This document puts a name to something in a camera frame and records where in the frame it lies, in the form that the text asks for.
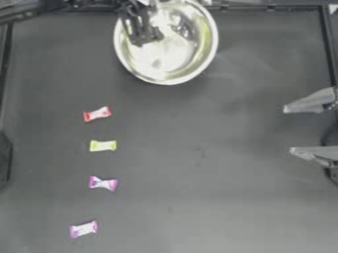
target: black mat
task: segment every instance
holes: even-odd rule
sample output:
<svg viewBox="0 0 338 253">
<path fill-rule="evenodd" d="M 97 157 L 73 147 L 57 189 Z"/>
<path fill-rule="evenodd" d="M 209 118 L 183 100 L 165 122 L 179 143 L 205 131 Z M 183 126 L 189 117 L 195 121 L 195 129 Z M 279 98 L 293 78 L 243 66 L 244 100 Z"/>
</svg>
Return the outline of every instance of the black mat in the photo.
<svg viewBox="0 0 338 253">
<path fill-rule="evenodd" d="M 329 85 L 316 14 L 213 15 L 215 60 L 173 87 L 142 83 L 118 64 L 113 16 L 16 27 L 1 253 L 336 249 L 338 189 L 287 154 L 317 144 L 332 115 L 281 114 Z M 81 112 L 104 105 L 113 117 L 85 124 Z M 116 153 L 89 153 L 90 139 L 116 139 Z M 88 190 L 90 174 L 116 177 L 117 191 Z M 93 219 L 97 234 L 68 238 L 68 226 Z"/>
</svg>

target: black frame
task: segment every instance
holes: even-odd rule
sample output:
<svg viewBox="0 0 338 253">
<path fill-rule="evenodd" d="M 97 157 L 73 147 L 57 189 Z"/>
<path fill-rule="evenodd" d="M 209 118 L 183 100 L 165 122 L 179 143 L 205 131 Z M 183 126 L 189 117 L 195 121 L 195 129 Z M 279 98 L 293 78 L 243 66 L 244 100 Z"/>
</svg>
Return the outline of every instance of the black frame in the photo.
<svg viewBox="0 0 338 253">
<path fill-rule="evenodd" d="M 44 13 L 60 9 L 70 12 L 110 12 L 114 11 L 114 0 L 38 0 L 37 4 L 25 5 L 21 7 L 12 7 L 5 9 L 5 13 L 0 11 L 0 27 L 2 26 L 4 37 L 0 42 L 0 112 L 2 111 L 2 100 L 5 96 L 5 77 L 10 59 L 10 45 L 12 45 L 12 29 L 13 24 L 25 19 L 33 18 Z M 221 12 L 307 12 L 316 11 L 319 16 L 319 25 L 323 36 L 323 44 L 325 51 L 325 59 L 328 66 L 328 75 L 331 86 L 338 85 L 338 58 L 336 48 L 332 36 L 332 28 L 329 22 L 328 3 L 321 4 L 321 0 L 275 0 L 273 4 L 229 4 L 225 0 L 213 0 L 212 5 L 205 5 L 208 10 L 220 10 Z"/>
</svg>

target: metal bowl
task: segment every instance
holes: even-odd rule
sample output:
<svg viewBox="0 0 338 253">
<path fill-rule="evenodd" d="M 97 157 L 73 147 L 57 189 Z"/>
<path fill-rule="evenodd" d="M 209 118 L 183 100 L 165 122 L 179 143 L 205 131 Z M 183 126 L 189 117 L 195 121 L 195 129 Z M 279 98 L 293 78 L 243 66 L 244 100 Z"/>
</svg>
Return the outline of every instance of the metal bowl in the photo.
<svg viewBox="0 0 338 253">
<path fill-rule="evenodd" d="M 157 4 L 150 24 L 160 28 L 164 39 L 130 44 L 117 20 L 113 46 L 117 57 L 130 73 L 145 82 L 173 85 L 192 79 L 208 66 L 217 47 L 217 29 L 213 19 L 193 0 Z"/>
</svg>

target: pink candy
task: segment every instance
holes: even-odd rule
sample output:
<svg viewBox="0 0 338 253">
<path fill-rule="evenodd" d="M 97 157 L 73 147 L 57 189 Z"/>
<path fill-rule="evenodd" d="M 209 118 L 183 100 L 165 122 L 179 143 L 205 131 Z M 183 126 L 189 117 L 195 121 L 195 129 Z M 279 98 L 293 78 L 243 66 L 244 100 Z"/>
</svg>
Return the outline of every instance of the pink candy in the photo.
<svg viewBox="0 0 338 253">
<path fill-rule="evenodd" d="M 102 107 L 101 109 L 93 112 L 82 112 L 84 122 L 88 123 L 96 119 L 106 118 L 110 116 L 110 110 L 108 107 Z"/>
<path fill-rule="evenodd" d="M 116 190 L 117 187 L 117 179 L 101 180 L 94 176 L 89 176 L 89 189 L 92 188 L 105 188 L 110 192 Z"/>
</svg>

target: wrapped candy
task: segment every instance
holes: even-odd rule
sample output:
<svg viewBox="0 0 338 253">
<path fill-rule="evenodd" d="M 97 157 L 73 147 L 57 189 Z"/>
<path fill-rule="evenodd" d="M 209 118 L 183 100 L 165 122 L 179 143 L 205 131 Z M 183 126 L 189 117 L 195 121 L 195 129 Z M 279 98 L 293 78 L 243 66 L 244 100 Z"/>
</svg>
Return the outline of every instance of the wrapped candy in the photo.
<svg viewBox="0 0 338 253">
<path fill-rule="evenodd" d="M 89 189 L 92 188 L 105 188 L 110 192 L 116 190 L 117 179 L 101 180 L 94 176 L 89 176 Z"/>
<path fill-rule="evenodd" d="M 102 107 L 101 109 L 93 112 L 82 112 L 84 122 L 88 123 L 96 119 L 106 118 L 110 116 L 110 110 L 108 107 Z"/>
<path fill-rule="evenodd" d="M 93 220 L 86 224 L 82 225 L 72 225 L 69 227 L 69 237 L 76 238 L 84 234 L 88 233 L 96 233 L 97 232 L 97 221 Z"/>
<path fill-rule="evenodd" d="M 90 152 L 97 152 L 97 151 L 104 151 L 104 150 L 116 150 L 116 140 L 110 141 L 97 141 L 97 140 L 90 140 L 89 141 L 89 151 Z"/>
</svg>

